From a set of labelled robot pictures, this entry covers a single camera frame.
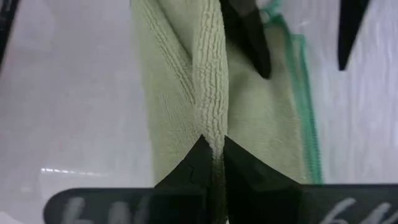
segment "light green towel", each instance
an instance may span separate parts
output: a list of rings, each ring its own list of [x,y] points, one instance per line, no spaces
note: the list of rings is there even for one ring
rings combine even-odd
[[[226,40],[219,0],[132,0],[132,9],[156,182],[175,168],[201,134],[213,149],[215,222],[224,222],[226,214],[225,135],[294,180],[311,181],[286,57],[290,37],[282,26],[266,31],[272,79],[265,80]]]

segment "ribbed fabric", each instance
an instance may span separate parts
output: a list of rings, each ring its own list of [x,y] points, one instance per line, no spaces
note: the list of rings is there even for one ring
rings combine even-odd
[[[225,135],[285,175],[307,182],[279,29],[267,31],[273,37],[273,74],[265,80],[226,41],[219,0],[132,0],[132,9],[156,181],[202,134],[213,149],[214,223],[226,220]]]

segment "towel fold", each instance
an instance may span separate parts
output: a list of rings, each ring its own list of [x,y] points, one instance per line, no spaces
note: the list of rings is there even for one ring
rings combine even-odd
[[[287,66],[285,30],[266,29],[272,79],[226,40],[218,0],[132,0],[156,182],[202,134],[213,149],[213,214],[226,220],[222,148],[229,136],[298,182],[310,182]]]

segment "towel texture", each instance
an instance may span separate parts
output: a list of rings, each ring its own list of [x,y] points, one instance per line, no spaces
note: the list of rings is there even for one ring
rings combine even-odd
[[[272,79],[225,38],[219,0],[132,0],[156,181],[203,134],[213,149],[213,214],[225,222],[223,139],[309,182],[284,31],[267,29]]]

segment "printed number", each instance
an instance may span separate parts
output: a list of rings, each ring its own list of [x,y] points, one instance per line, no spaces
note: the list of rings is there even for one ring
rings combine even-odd
[[[71,198],[63,212],[61,224],[93,224],[89,220],[80,220],[80,215],[85,207],[85,199],[81,197]]]
[[[128,204],[115,202],[109,209],[109,224],[130,224],[130,211]]]
[[[326,215],[320,224],[349,224],[346,220],[335,219],[341,212],[348,207],[354,205],[356,200],[353,198],[346,198],[337,203],[333,209]],[[361,223],[359,224],[395,224],[398,223],[398,211],[391,215],[387,220],[383,220],[384,215],[389,211],[391,205],[389,203],[381,203],[377,206]]]

